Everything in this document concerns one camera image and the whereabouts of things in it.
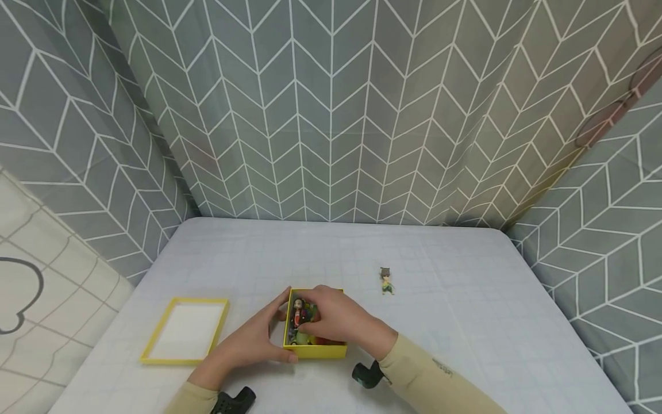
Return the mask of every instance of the long sleeve shirt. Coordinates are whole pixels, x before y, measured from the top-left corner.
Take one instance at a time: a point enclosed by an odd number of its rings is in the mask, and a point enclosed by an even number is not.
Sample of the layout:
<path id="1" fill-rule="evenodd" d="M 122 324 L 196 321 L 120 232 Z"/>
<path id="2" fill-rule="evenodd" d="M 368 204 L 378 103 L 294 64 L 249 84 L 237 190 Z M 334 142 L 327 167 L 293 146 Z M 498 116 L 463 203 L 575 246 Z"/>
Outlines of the long sleeve shirt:
<path id="1" fill-rule="evenodd" d="M 379 366 L 391 388 L 419 414 L 506 414 L 471 382 L 399 335 Z M 165 414 L 209 414 L 217 391 L 184 383 Z"/>

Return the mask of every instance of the right hand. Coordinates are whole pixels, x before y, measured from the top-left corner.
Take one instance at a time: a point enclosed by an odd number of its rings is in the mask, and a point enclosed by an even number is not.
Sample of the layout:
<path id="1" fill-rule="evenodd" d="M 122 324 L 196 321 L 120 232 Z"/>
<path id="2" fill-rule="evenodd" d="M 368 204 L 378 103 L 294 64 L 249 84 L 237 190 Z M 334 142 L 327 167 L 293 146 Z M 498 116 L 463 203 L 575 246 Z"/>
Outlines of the right hand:
<path id="1" fill-rule="evenodd" d="M 341 342 L 353 342 L 378 361 L 391 351 L 398 332 L 370 315 L 345 293 L 325 285 L 297 292 L 320 310 L 321 320 L 304 323 L 299 332 Z"/>

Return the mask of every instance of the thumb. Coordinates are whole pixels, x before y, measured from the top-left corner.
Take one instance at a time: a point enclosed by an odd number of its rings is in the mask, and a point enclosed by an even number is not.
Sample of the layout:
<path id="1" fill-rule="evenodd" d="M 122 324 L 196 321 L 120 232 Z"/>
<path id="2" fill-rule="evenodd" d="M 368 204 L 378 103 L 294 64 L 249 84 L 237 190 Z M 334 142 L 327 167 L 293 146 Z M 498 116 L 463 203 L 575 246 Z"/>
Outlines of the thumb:
<path id="1" fill-rule="evenodd" d="M 299 332 L 312 336 L 324 336 L 324 321 L 302 323 L 299 326 Z"/>
<path id="2" fill-rule="evenodd" d="M 269 349 L 269 359 L 272 361 L 286 362 L 288 364 L 296 364 L 299 357 L 294 352 L 279 348 L 278 346 L 271 345 Z"/>

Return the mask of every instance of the hand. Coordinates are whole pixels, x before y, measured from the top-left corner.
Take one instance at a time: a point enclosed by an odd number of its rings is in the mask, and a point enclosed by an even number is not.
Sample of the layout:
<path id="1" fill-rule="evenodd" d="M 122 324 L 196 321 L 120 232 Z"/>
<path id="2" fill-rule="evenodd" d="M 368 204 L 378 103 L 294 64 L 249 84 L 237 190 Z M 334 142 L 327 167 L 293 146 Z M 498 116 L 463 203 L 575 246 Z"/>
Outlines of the hand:
<path id="1" fill-rule="evenodd" d="M 285 320 L 279 308 L 289 298 L 290 287 L 268 305 L 248 319 L 239 329 L 225 338 L 195 368 L 189 382 L 205 389 L 220 390 L 225 376 L 234 368 L 263 361 L 278 361 L 296 364 L 299 359 L 289 350 L 275 346 L 269 340 L 274 320 Z"/>
<path id="2" fill-rule="evenodd" d="M 354 342 L 378 361 L 391 351 L 398 332 L 370 315 L 338 289 L 319 285 L 297 292 L 320 309 L 321 320 L 304 323 L 299 332 L 342 342 Z"/>

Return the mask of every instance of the table surface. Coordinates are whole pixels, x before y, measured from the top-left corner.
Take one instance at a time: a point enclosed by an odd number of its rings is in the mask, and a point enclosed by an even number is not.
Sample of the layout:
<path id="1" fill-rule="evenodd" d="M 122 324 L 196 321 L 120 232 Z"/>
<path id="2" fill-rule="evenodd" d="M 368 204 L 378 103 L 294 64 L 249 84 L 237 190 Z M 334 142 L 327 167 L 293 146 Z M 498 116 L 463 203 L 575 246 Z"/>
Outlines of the table surface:
<path id="1" fill-rule="evenodd" d="M 395 295 L 382 295 L 390 267 Z M 342 287 L 370 313 L 462 373 L 510 414 L 630 413 L 508 238 L 491 229 L 196 218 L 183 223 L 50 411 L 161 412 L 192 367 L 138 362 L 172 297 L 227 297 L 221 338 L 287 285 Z M 279 325 L 272 341 L 283 343 Z M 266 363 L 226 391 L 255 413 L 412 413 L 343 360 Z"/>

